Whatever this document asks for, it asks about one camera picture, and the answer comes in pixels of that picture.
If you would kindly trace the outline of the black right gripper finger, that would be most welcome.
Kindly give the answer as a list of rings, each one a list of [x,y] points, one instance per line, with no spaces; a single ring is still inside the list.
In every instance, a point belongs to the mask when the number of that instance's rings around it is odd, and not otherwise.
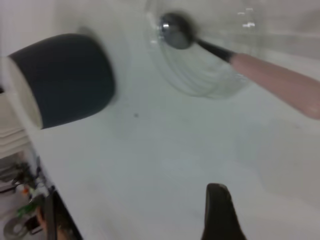
[[[220,183],[206,187],[203,240],[245,240],[232,196]]]

